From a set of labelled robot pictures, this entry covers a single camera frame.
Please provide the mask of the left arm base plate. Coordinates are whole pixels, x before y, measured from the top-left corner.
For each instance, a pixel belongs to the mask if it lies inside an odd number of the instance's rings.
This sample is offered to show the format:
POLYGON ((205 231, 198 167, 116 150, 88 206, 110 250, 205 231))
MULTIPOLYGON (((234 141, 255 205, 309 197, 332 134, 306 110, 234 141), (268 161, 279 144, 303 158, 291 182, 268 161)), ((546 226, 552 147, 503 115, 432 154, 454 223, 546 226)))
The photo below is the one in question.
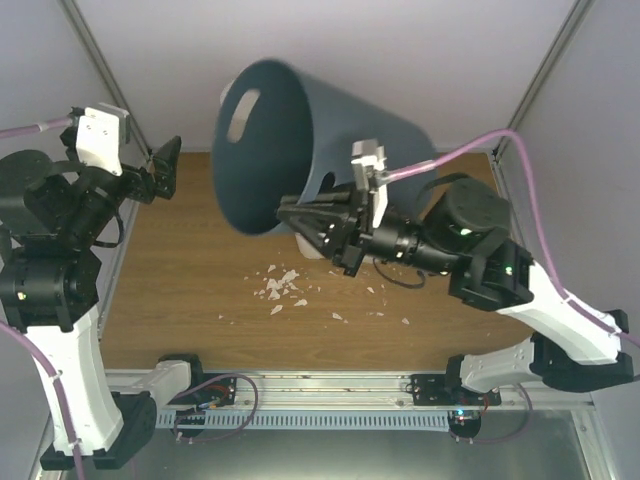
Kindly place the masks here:
POLYGON ((237 378, 224 374, 222 379, 213 382, 212 379, 218 376, 220 373, 205 373, 199 382, 193 380, 189 388, 174 397, 169 404, 204 410, 233 405, 237 378))

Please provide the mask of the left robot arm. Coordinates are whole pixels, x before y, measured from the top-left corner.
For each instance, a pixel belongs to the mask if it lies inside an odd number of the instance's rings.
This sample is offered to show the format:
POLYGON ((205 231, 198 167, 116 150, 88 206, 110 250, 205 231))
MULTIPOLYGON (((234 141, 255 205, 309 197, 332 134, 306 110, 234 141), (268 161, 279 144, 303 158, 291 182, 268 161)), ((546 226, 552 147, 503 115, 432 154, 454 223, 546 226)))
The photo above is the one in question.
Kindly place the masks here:
POLYGON ((175 397, 206 391, 194 354, 169 354, 140 381, 109 388, 99 347, 96 255, 100 234, 125 200, 150 203, 176 190, 181 141, 166 142, 150 168, 88 166, 77 147, 52 161, 22 150, 1 161, 1 304, 10 333, 38 368, 54 425, 45 470, 99 470, 128 463, 152 438, 158 412, 175 397))

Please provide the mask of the dark grey round bin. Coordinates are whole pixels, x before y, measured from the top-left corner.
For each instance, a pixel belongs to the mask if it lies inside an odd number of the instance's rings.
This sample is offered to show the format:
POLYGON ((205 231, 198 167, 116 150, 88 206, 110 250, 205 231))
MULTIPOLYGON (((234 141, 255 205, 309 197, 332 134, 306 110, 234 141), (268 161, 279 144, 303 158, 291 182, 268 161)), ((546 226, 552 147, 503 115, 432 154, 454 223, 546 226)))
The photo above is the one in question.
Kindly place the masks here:
POLYGON ((231 83, 219 110, 211 154, 218 206, 244 235, 284 232, 281 198, 310 202, 329 184, 352 182, 352 146, 370 139, 390 170, 436 152, 414 123, 280 60, 259 60, 231 83))

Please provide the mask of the white cylindrical bin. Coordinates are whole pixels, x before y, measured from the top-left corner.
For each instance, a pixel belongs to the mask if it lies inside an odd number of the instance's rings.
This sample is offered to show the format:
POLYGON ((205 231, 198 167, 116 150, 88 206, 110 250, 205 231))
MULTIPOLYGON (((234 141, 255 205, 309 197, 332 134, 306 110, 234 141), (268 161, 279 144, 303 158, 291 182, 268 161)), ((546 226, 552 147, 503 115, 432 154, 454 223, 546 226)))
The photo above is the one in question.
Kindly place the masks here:
POLYGON ((224 101, 225 101, 225 99, 226 99, 226 97, 227 97, 227 95, 228 95, 228 93, 229 93, 230 89, 232 88, 233 83, 234 83, 234 81, 231 81, 231 82, 227 83, 227 84, 224 86, 224 88, 223 88, 222 92, 220 93, 220 97, 219 97, 219 104, 220 104, 220 106, 222 106, 222 105, 224 104, 224 101))

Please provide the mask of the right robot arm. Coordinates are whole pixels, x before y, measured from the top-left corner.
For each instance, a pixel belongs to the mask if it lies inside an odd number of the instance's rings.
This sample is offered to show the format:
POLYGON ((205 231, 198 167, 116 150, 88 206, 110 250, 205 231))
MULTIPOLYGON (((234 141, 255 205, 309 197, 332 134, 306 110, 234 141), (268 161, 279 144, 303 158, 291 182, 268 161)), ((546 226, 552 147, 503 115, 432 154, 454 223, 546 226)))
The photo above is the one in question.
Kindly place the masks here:
POLYGON ((445 276, 449 294, 463 304, 531 329, 514 346, 451 357, 442 388, 453 404, 528 381, 570 393, 632 382, 633 361, 620 342, 628 332, 626 314, 601 312, 558 292, 531 253, 510 238, 509 202, 485 183, 454 173, 438 184, 444 193, 417 220, 376 207, 373 195, 354 184, 306 203, 285 196, 276 215, 347 276, 355 276, 365 258, 445 276))

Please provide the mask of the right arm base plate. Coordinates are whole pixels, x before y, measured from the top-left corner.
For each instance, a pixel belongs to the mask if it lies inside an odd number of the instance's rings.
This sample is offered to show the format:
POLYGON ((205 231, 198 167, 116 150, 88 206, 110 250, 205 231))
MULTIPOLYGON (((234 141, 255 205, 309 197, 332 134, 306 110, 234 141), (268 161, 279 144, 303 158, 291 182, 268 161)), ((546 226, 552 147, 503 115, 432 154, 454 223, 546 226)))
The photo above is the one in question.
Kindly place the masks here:
POLYGON ((459 385, 448 386, 444 374, 412 374, 404 381, 404 391, 415 406, 499 406, 500 393, 477 393, 459 385))

